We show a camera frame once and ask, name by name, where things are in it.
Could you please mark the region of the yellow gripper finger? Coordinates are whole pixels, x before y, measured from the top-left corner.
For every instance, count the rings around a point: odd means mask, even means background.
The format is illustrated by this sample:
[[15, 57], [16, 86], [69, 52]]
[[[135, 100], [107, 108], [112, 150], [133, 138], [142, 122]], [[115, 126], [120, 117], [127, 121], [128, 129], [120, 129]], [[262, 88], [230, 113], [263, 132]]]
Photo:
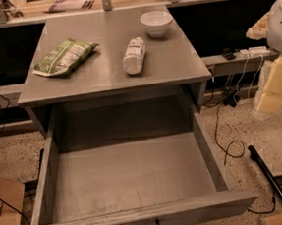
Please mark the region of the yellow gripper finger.
[[282, 107], [282, 54], [273, 62], [264, 62], [257, 85], [253, 115], [265, 120]]
[[264, 14], [258, 22], [252, 25], [247, 33], [246, 38], [253, 40], [262, 40], [263, 38], [267, 38], [267, 23], [269, 19], [269, 13]]

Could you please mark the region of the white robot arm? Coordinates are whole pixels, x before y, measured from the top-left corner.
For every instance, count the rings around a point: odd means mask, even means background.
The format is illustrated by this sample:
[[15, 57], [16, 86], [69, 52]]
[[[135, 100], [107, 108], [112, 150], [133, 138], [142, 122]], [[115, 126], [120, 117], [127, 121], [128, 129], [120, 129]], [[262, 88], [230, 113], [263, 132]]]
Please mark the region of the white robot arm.
[[260, 70], [254, 116], [265, 120], [282, 107], [282, 0], [276, 0], [270, 11], [248, 29], [246, 38], [265, 38], [268, 47], [280, 53], [272, 63], [266, 61]]

